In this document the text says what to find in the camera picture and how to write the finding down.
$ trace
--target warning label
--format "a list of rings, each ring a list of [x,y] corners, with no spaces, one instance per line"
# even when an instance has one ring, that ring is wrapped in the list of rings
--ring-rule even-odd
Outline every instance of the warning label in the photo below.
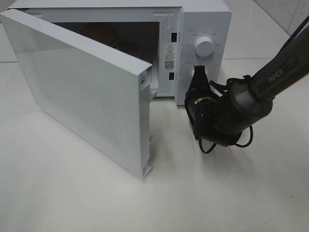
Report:
[[[166,71],[174,71],[176,69],[176,60],[178,54],[178,44],[165,43],[163,45],[164,68]]]

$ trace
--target robotic arm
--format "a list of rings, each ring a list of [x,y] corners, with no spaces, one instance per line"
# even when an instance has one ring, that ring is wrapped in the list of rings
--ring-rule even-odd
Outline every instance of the robotic arm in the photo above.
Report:
[[[309,26],[301,29],[309,17],[300,25],[280,52],[253,77],[228,79],[225,86],[208,82],[205,67],[195,66],[194,75],[185,98],[185,108],[204,153],[218,145],[246,147],[253,139],[252,124],[267,116],[277,94],[309,73]],[[217,89],[222,96],[211,90]],[[250,128],[250,140],[239,145],[241,133]],[[201,140],[213,142],[204,151]]]

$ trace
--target qr code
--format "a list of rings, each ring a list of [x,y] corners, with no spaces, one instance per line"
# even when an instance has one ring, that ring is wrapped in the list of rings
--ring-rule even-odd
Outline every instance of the qr code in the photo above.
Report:
[[[166,60],[165,61],[165,69],[174,69],[174,61],[173,60]]]

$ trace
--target microwave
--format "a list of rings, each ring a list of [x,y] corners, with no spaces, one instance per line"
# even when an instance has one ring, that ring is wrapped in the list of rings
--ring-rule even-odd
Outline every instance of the microwave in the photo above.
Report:
[[[17,0],[0,19],[35,102],[143,178],[150,101],[183,105],[195,65],[217,80],[231,12],[222,0]]]

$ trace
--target microwave door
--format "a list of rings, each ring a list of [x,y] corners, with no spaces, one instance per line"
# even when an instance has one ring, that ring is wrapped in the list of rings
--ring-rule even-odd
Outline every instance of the microwave door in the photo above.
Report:
[[[0,19],[35,102],[143,178],[151,64],[18,10]]]

